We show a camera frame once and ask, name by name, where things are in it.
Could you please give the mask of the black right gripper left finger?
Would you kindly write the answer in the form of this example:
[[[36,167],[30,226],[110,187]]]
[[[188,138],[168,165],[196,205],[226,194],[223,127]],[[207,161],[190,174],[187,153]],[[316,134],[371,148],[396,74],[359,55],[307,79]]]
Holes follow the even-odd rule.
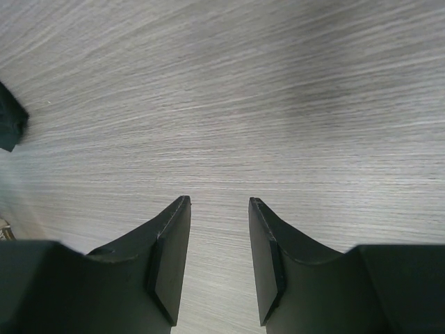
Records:
[[[2,333],[169,333],[176,326],[191,199],[88,254],[57,241],[1,243]]]

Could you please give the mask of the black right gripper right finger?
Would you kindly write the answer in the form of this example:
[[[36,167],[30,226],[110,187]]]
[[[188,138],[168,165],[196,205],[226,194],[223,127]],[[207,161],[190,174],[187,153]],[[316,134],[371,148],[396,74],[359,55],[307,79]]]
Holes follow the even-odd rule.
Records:
[[[268,333],[443,333],[444,246],[367,244],[345,253],[283,221],[259,198],[249,230]]]

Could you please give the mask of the black t shirt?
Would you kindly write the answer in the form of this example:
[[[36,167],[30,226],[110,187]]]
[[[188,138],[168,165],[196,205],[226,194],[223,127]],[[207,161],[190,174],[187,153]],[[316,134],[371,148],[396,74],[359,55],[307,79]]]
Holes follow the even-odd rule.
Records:
[[[29,114],[1,83],[1,149],[12,152],[28,129]]]

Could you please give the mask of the orange brown cover book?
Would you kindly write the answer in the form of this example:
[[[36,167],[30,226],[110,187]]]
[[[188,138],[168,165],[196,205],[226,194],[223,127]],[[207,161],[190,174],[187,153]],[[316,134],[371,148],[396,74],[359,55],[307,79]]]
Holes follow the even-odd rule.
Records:
[[[0,241],[14,241],[16,239],[11,225],[4,219],[0,218]]]

